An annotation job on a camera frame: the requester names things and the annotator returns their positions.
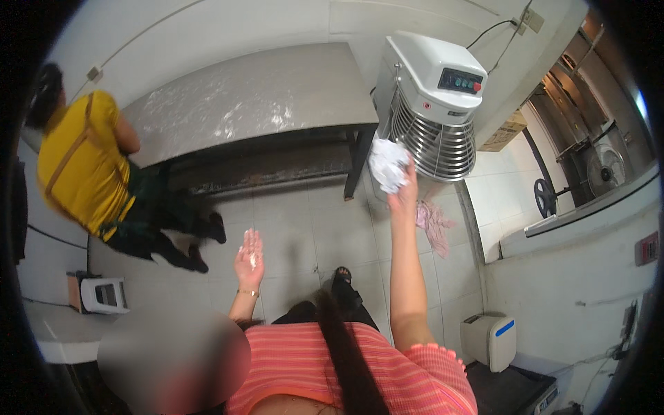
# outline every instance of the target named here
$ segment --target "black sandal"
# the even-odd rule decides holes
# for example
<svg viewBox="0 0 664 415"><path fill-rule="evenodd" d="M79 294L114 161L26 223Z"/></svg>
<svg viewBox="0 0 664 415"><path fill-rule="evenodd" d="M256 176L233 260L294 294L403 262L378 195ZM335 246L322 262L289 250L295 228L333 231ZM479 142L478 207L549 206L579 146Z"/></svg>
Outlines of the black sandal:
<svg viewBox="0 0 664 415"><path fill-rule="evenodd" d="M205 264L205 262L203 261L203 257L201 256L201 251L199 250L198 245L196 244L189 245L189 258L196 261L194 271L198 271L202 274L207 274L207 272L210 270L207 264Z"/></svg>
<svg viewBox="0 0 664 415"><path fill-rule="evenodd" d="M348 312L354 311L362 305L362 297L360 296L360 293L355 291L351 286L352 280L353 277L351 271L344 266L340 266L335 270L332 279L332 294L337 299L341 309ZM342 288L339 284L348 284L352 294L350 294L347 288Z"/></svg>
<svg viewBox="0 0 664 415"><path fill-rule="evenodd" d="M217 212L210 213L210 235L220 244L226 243L226 229L224 220Z"/></svg>

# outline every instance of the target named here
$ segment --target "black pants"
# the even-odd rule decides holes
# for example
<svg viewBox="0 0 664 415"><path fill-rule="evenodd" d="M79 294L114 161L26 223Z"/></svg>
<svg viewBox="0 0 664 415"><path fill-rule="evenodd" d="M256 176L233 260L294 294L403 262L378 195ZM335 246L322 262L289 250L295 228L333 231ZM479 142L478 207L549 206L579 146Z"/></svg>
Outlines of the black pants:
<svg viewBox="0 0 664 415"><path fill-rule="evenodd" d="M171 265L195 270L197 261L177 249L162 229L176 230L197 238L210 238L212 225L168 190L166 180L145 173L129 161L129 193L136 200L106 244L118 252L152 260L159 254Z"/></svg>
<svg viewBox="0 0 664 415"><path fill-rule="evenodd" d="M181 208L189 209L184 204ZM146 203L136 200L127 212L124 222L147 224L147 228L134 230L129 227L124 234L116 231L106 244L118 252L145 260L152 260L152 254L159 254L171 265L193 271L196 269L197 260L177 249L171 239L161 231L169 229L197 238L210 237L210 223L197 217L193 210L192 215L192 220L183 221L159 202Z"/></svg>
<svg viewBox="0 0 664 415"><path fill-rule="evenodd" d="M362 297L350 284L339 282L332 285L332 296L337 300L345 321L364 323L378 330L367 309L362 305ZM311 301L295 304L286 314L272 324L313 323L316 321L316 306Z"/></svg>

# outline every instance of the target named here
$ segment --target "metal table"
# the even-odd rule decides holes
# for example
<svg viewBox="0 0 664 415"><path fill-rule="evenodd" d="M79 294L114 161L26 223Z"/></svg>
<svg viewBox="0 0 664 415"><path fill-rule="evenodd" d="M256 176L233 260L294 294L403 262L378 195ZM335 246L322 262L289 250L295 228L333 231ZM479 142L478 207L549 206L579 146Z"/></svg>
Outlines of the metal table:
<svg viewBox="0 0 664 415"><path fill-rule="evenodd" d="M347 43L219 62L144 95L124 114L141 140L132 161L197 195L348 174L351 198L378 125Z"/></svg>

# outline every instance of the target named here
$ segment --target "orange striped top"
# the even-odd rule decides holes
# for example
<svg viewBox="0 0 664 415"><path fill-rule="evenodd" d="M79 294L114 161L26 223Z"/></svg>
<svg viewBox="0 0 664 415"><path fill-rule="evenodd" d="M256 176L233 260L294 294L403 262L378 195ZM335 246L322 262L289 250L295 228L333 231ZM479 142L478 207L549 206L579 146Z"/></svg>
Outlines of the orange striped top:
<svg viewBox="0 0 664 415"><path fill-rule="evenodd" d="M391 414L477 414L461 359L435 344L400 353L375 329L352 324L357 344ZM301 396L342 408L327 344L318 324L254 326L245 332L252 362L246 381L227 403L248 414L274 394Z"/></svg>

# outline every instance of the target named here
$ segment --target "metal wire guard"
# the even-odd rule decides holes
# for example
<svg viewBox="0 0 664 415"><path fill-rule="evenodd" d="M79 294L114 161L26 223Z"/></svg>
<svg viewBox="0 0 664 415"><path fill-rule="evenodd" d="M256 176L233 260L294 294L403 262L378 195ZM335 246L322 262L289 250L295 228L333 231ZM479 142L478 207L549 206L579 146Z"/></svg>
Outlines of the metal wire guard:
<svg viewBox="0 0 664 415"><path fill-rule="evenodd" d="M390 138L413 154L416 170L446 182L462 180L475 165L473 114L463 124L443 125L415 114L400 88L390 106Z"/></svg>

